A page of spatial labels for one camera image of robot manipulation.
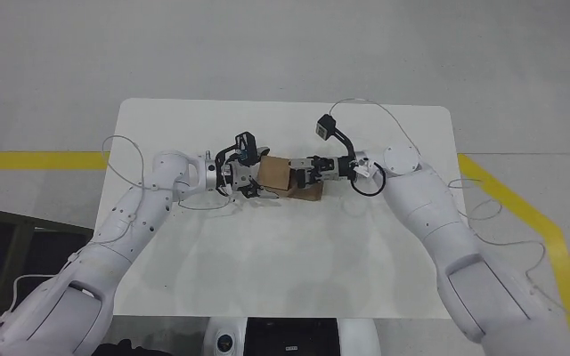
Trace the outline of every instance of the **brown cardboard box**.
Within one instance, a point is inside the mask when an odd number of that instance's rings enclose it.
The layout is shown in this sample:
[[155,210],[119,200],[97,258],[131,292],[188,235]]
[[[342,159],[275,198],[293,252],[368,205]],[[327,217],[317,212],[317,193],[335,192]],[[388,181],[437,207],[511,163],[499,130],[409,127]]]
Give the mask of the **brown cardboard box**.
[[291,174],[289,160],[272,156],[261,157],[258,173],[259,184],[284,198],[296,198],[309,201],[321,200],[322,182],[307,189],[297,188],[294,174]]

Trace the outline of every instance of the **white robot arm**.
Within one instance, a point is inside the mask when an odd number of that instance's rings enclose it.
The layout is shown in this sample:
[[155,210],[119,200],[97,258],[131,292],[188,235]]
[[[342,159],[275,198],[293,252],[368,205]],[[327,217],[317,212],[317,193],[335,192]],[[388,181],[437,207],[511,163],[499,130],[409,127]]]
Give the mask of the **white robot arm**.
[[[566,325],[549,316],[518,272],[487,251],[416,150],[390,147],[382,156],[373,159],[387,172],[386,202],[429,253],[439,295],[461,332],[487,356],[570,354]],[[383,182],[379,173],[373,179]]]
[[[188,184],[189,164],[199,176],[193,187]],[[175,151],[158,154],[152,174],[145,177],[152,189],[144,192],[137,214],[143,190],[131,188],[61,273],[38,286],[8,315],[0,328],[0,354],[39,354],[42,348],[61,354],[93,353],[109,328],[118,283],[167,219],[173,202],[215,188],[216,177],[212,180],[207,174],[203,158]]]

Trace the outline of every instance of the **yellow floor line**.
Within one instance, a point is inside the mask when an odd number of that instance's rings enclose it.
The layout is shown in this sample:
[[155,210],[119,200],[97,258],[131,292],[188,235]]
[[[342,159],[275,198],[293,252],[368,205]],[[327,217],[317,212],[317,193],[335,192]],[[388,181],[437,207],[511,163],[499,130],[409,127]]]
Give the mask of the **yellow floor line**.
[[[562,230],[551,219],[495,179],[471,158],[459,154],[458,160],[463,175],[479,180],[476,184],[482,190],[500,201],[505,208],[542,236],[558,284],[560,299],[565,308],[570,310],[570,255]],[[566,320],[570,325],[570,315],[566,315]]]
[[3,151],[0,169],[105,169],[101,152]]
[[[528,204],[524,199],[496,180],[480,165],[466,155],[458,155],[460,170],[468,178],[477,179],[477,184],[491,197],[499,200],[523,222],[544,239],[552,270],[558,283],[563,305],[570,309],[570,256],[562,230],[548,217]],[[0,152],[0,169],[77,169],[98,170],[106,165],[101,152],[76,151],[4,151]]]

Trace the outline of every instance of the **white wire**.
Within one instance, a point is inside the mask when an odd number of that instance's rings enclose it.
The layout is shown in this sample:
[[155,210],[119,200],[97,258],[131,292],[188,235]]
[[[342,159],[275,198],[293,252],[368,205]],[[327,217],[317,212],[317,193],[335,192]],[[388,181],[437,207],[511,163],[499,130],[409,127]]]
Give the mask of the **white wire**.
[[56,274],[24,274],[23,276],[19,276],[17,279],[14,280],[14,283],[12,285],[13,287],[13,295],[12,295],[12,304],[10,305],[10,308],[8,308],[7,312],[12,312],[14,310],[14,306],[16,306],[16,301],[18,300],[18,282],[20,281],[20,279],[25,279],[25,278],[51,278],[51,277],[55,277]]
[[[447,184],[447,187],[451,188],[451,189],[469,189],[469,188],[474,188],[475,186],[472,187],[461,187],[461,186],[455,186],[452,185],[454,182],[481,182],[478,179],[469,179],[469,178],[459,178],[459,179],[454,179],[452,181],[450,181]],[[484,206],[486,204],[489,204],[491,202],[494,202],[496,204],[499,205],[499,210],[497,210],[497,212],[495,212],[492,215],[486,216],[484,218],[473,218],[470,217],[469,215],[473,214],[478,208],[480,208],[481,206]],[[483,202],[477,204],[473,209],[471,209],[471,213],[470,214],[463,214],[459,209],[457,210],[459,212],[460,215],[465,216],[468,221],[484,221],[484,220],[490,220],[493,219],[494,217],[496,217],[497,215],[499,215],[502,211],[503,205],[501,204],[500,201],[495,200],[495,199],[487,199],[484,200]],[[533,289],[536,289],[539,291],[539,293],[545,297],[546,299],[548,299],[551,303],[553,303],[554,305],[556,305],[558,308],[560,308],[560,310],[562,310],[565,313],[570,313],[570,311],[561,303],[557,302],[556,299],[554,299],[552,296],[550,296],[548,293],[546,293],[544,291],[544,289],[542,289],[535,281],[534,279],[530,276],[530,273],[534,270],[536,270],[538,268],[538,266],[541,265],[542,261],[544,261],[544,257],[546,256],[546,247],[544,246],[544,244],[540,241],[535,241],[535,240],[524,240],[524,241],[515,241],[515,242],[492,242],[489,241],[487,239],[483,239],[477,232],[475,232],[473,229],[471,229],[473,231],[473,233],[475,234],[475,236],[477,236],[477,238],[479,240],[481,240],[483,243],[487,244],[487,245],[492,245],[492,246],[497,246],[497,247],[509,247],[509,246],[516,246],[516,245],[538,245],[541,247],[542,251],[541,251],[541,257],[538,259],[538,261],[529,269],[527,269],[525,271],[525,277],[528,280],[528,282],[531,284],[531,286],[533,287]]]
[[[227,177],[224,175],[224,182],[226,184],[226,186],[228,185],[228,180]],[[217,210],[217,209],[221,209],[223,207],[226,207],[228,205],[230,205],[230,203],[232,203],[232,194],[229,194],[227,192],[227,190],[224,188],[225,194],[227,195],[227,200],[225,201],[225,204],[221,205],[221,206],[216,206],[216,207],[192,207],[192,206],[183,206],[181,204],[181,200],[178,200],[178,206],[183,208],[183,209],[187,209],[187,210],[197,210],[197,211],[204,211],[204,210]]]
[[372,100],[368,100],[368,99],[361,99],[361,98],[346,98],[346,99],[342,99],[339,100],[337,102],[335,102],[334,104],[332,104],[332,106],[329,109],[329,115],[332,116],[332,110],[335,109],[335,107],[343,102],[348,102],[348,101],[361,101],[361,102],[368,102],[369,104],[374,104],[378,107],[380,107],[381,109],[383,109],[390,117],[392,117],[392,119],[396,122],[396,124],[398,125],[398,127],[400,127],[400,131],[402,131],[402,134],[404,136],[406,136],[406,138],[408,139],[408,141],[411,143],[411,145],[414,147],[414,149],[416,149],[416,151],[419,153],[419,149],[418,146],[416,145],[416,143],[411,139],[411,137],[408,135],[408,133],[406,133],[406,131],[403,129],[402,125],[400,124],[400,121],[398,121],[397,118],[395,118],[394,114],[392,114],[392,112],[390,112],[390,110],[386,109],[382,104],[372,101]]

